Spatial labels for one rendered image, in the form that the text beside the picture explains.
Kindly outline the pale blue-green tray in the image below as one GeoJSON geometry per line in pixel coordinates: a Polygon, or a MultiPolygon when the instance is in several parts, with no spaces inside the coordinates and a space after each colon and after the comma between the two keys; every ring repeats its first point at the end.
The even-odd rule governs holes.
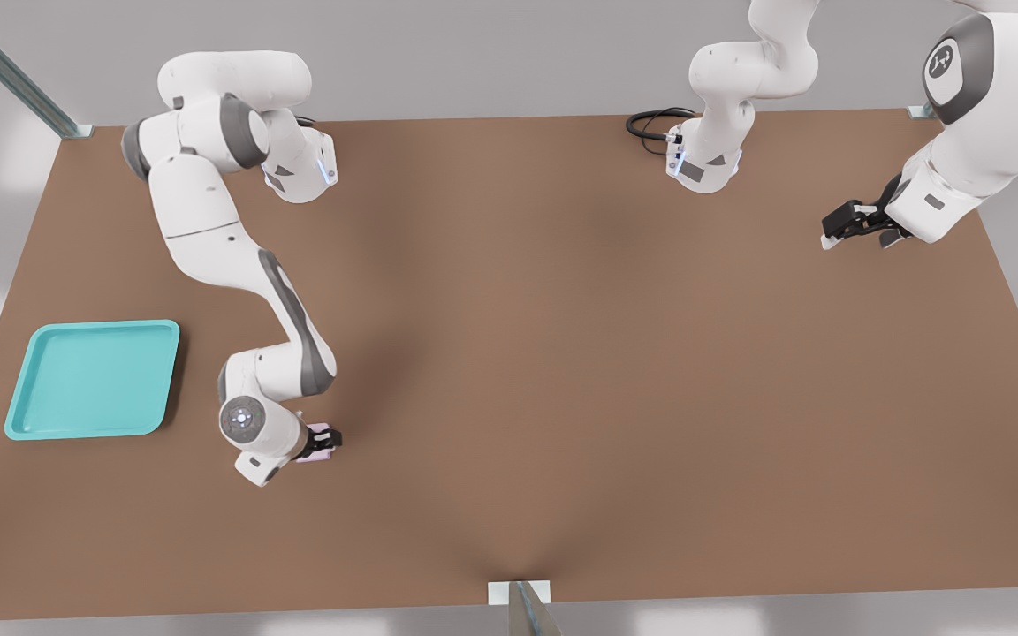
{"type": "Polygon", "coordinates": [[[4,433],[59,440],[158,430],[179,344],[174,321],[41,326],[29,339],[4,433]]]}

